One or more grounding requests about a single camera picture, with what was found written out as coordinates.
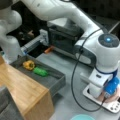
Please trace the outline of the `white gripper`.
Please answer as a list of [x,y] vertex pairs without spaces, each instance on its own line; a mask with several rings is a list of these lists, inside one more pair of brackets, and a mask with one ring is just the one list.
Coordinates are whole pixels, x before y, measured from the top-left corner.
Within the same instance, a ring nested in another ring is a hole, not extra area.
[[113,78],[112,74],[103,74],[94,69],[89,76],[89,92],[94,98],[98,98],[104,85]]

